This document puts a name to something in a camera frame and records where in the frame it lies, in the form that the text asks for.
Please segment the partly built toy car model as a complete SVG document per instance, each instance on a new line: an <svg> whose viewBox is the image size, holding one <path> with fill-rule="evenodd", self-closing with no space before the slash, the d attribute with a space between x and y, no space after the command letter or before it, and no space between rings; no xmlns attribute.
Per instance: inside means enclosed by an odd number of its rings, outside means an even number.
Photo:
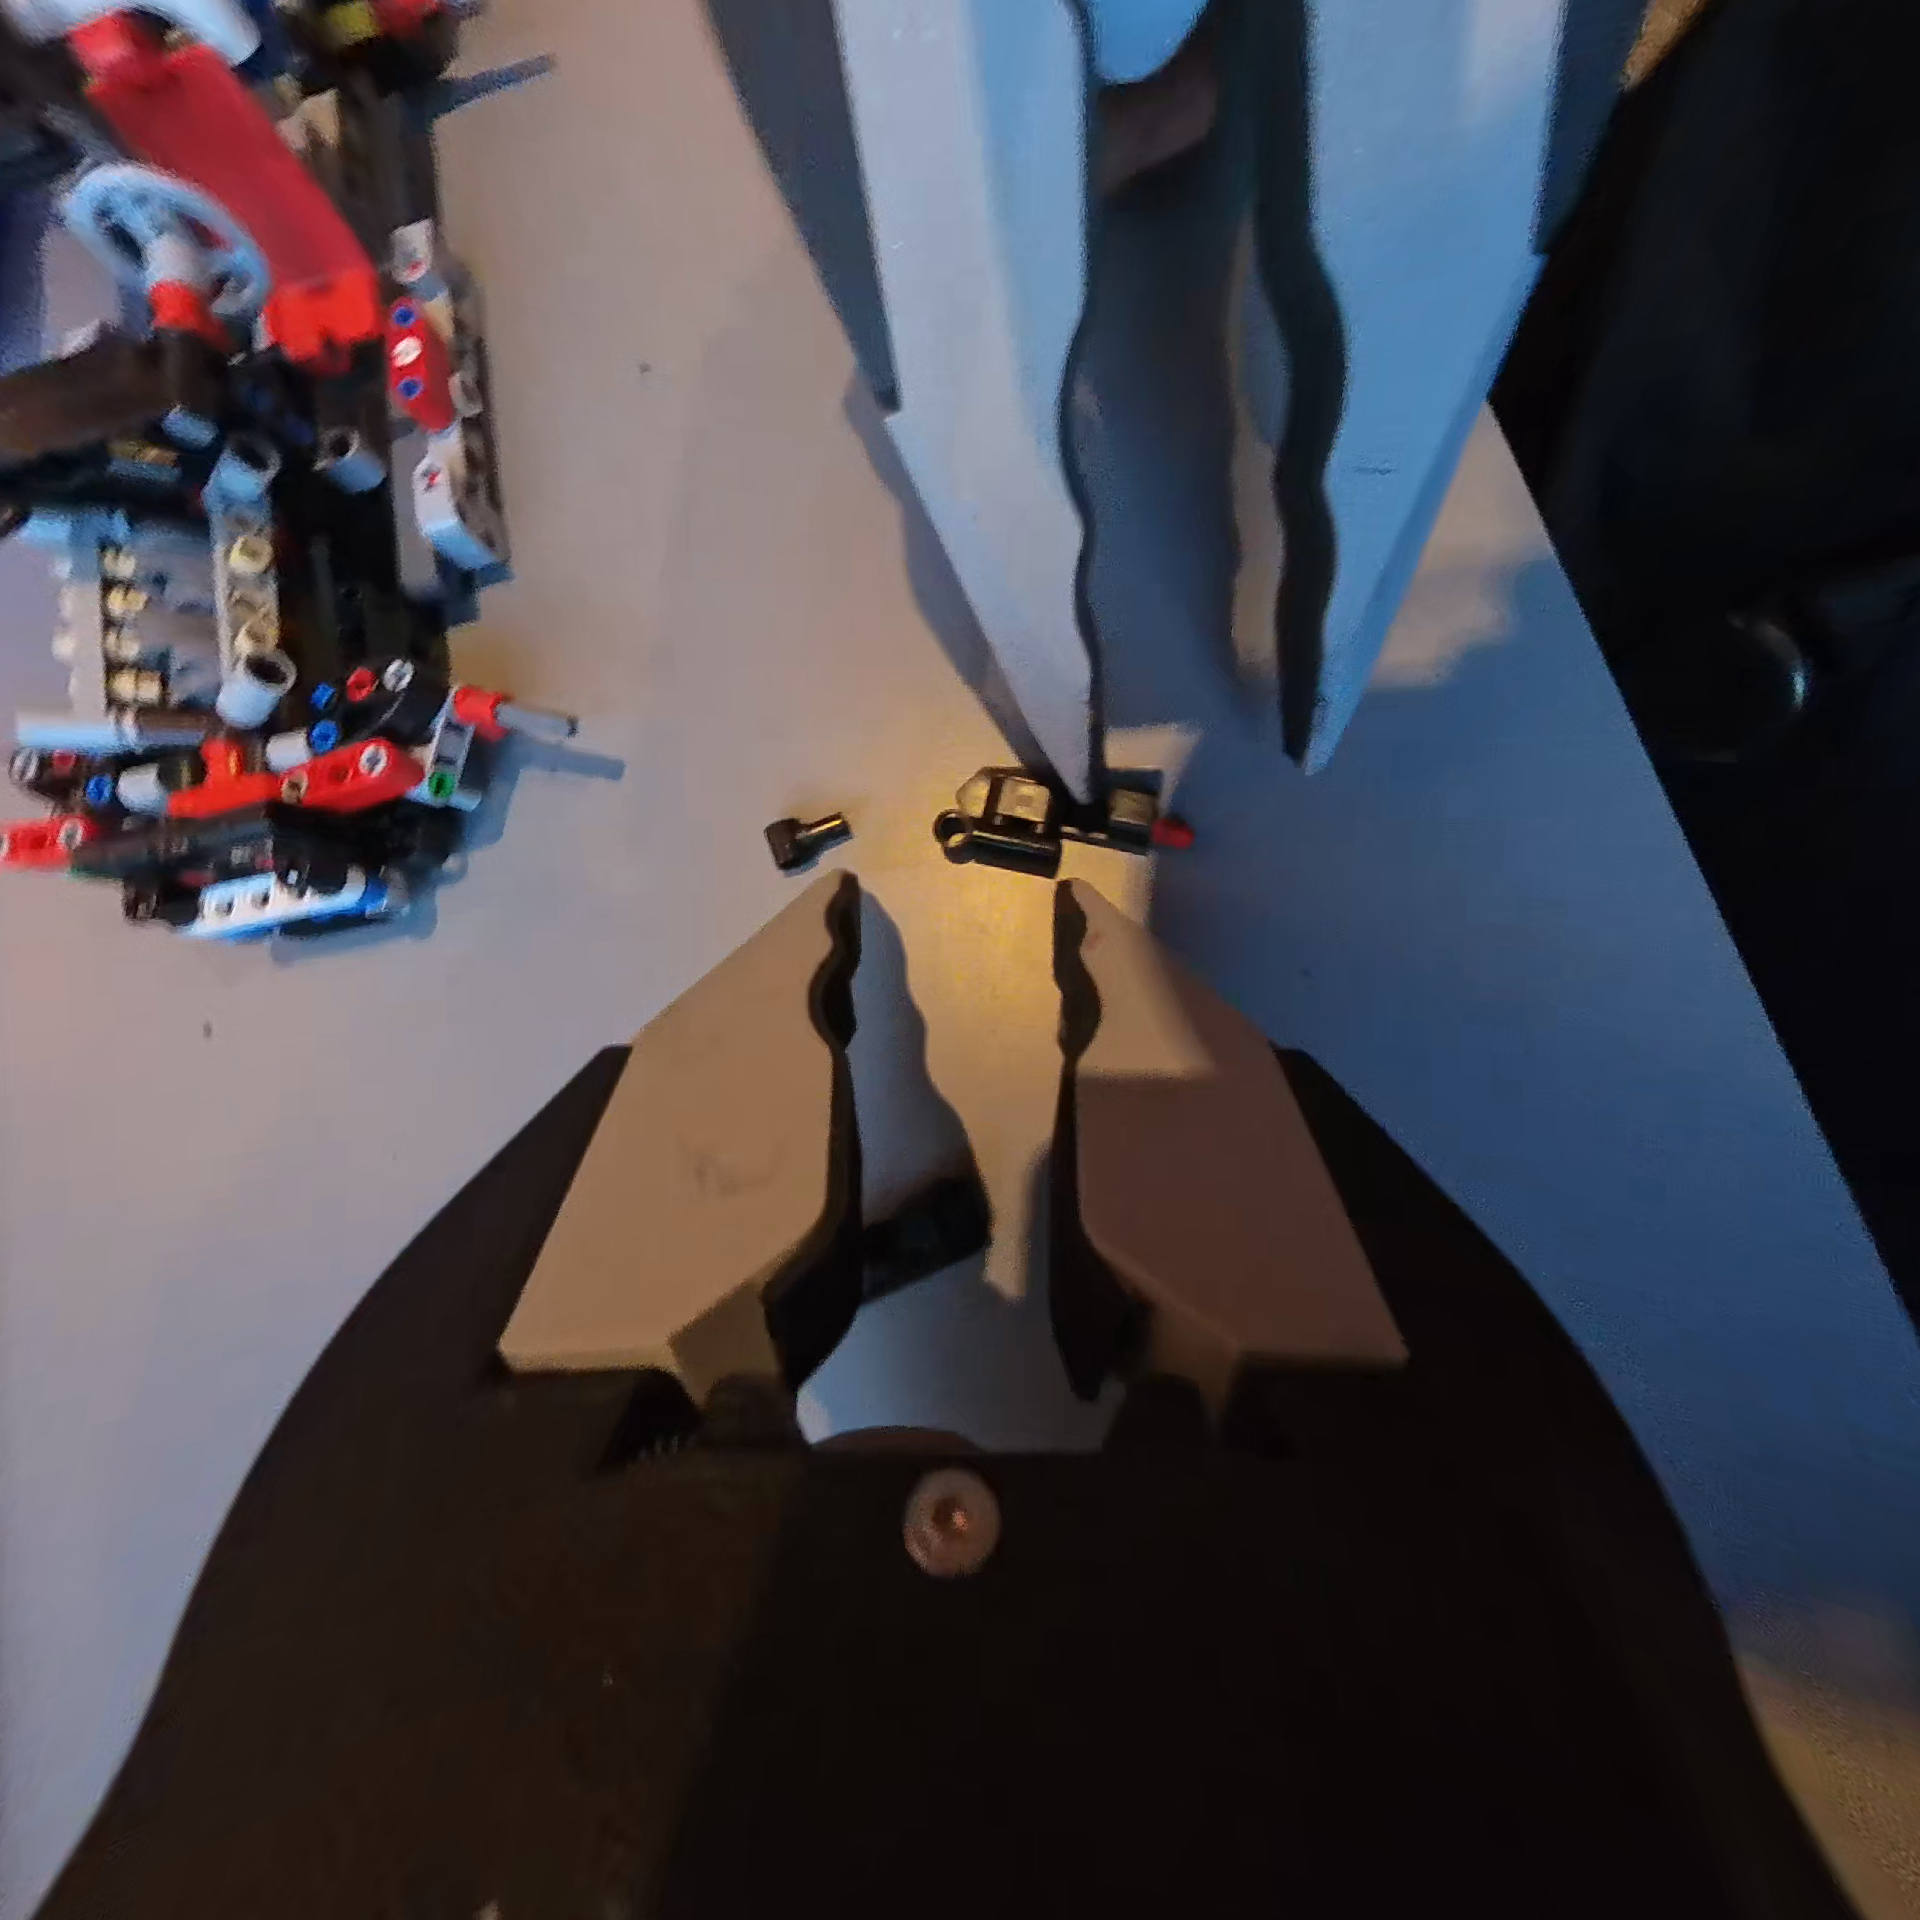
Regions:
<svg viewBox="0 0 1920 1920"><path fill-rule="evenodd" d="M450 651L509 581L436 123L480 2L4 2L4 539L58 581L4 873L194 942L394 920L499 750L576 717Z"/></svg>

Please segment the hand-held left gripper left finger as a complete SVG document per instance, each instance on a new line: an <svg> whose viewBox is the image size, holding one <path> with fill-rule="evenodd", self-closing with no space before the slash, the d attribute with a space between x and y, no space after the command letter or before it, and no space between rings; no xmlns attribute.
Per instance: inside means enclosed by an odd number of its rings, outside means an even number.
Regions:
<svg viewBox="0 0 1920 1920"><path fill-rule="evenodd" d="M810 881L631 1041L499 1333L513 1372L653 1369L786 1391L851 1328L860 892Z"/></svg>

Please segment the small black red brick assembly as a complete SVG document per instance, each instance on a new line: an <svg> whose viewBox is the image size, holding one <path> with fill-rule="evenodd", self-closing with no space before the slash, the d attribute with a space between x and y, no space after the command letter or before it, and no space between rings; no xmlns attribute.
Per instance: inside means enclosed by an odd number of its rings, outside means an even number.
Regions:
<svg viewBox="0 0 1920 1920"><path fill-rule="evenodd" d="M1160 779L1106 779L1091 800L1024 768L980 768L933 817L931 837L951 866L1057 878L1064 851L1187 851L1196 828L1160 800Z"/></svg>

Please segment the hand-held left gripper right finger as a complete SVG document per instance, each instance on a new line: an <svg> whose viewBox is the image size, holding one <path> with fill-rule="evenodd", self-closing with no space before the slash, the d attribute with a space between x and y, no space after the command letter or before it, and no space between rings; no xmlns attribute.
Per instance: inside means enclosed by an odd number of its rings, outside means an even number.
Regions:
<svg viewBox="0 0 1920 1920"><path fill-rule="evenodd" d="M1404 1333L1273 1041L1085 878L1051 892L1046 1304L1067 1389L1392 1379Z"/></svg>

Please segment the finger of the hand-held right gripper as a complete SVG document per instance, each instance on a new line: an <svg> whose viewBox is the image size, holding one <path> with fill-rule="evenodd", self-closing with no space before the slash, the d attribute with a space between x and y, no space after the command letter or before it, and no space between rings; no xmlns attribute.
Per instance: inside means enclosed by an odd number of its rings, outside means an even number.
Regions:
<svg viewBox="0 0 1920 1920"><path fill-rule="evenodd" d="M1091 800L1067 371L1091 296L1076 2L832 2L899 400L887 433L999 676Z"/></svg>
<svg viewBox="0 0 1920 1920"><path fill-rule="evenodd" d="M1284 754L1322 770L1534 281L1565 2L1273 7Z"/></svg>

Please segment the black toy connector piece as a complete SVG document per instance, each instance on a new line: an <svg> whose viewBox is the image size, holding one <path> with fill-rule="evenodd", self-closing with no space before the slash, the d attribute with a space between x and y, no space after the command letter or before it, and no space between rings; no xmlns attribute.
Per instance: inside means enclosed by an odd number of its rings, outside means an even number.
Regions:
<svg viewBox="0 0 1920 1920"><path fill-rule="evenodd" d="M973 1259L988 1248L988 1194L973 1173L951 1173L914 1190L886 1219L860 1228L860 1299L876 1304L903 1285Z"/></svg>

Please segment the person's dark clothing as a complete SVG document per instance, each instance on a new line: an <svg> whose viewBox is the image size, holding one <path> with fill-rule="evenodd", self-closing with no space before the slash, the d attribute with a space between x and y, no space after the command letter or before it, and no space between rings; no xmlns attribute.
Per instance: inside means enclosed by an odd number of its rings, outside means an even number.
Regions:
<svg viewBox="0 0 1920 1920"><path fill-rule="evenodd" d="M1916 1316L1916 2L1641 14L1496 419Z"/></svg>

